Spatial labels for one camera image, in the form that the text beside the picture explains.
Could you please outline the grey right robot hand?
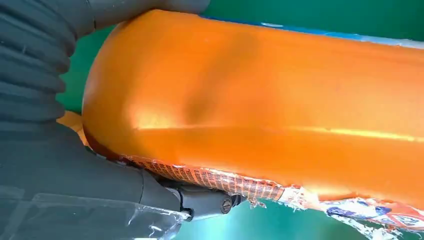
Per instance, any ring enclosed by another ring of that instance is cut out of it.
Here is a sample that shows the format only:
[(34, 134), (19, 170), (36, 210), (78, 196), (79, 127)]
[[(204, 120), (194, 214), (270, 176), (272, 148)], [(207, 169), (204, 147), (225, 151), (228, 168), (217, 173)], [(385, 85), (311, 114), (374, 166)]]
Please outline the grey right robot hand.
[(0, 237), (171, 240), (185, 221), (245, 198), (152, 176), (93, 153), (58, 123), (77, 41), (150, 10), (199, 14), (207, 0), (3, 0), (0, 3)]

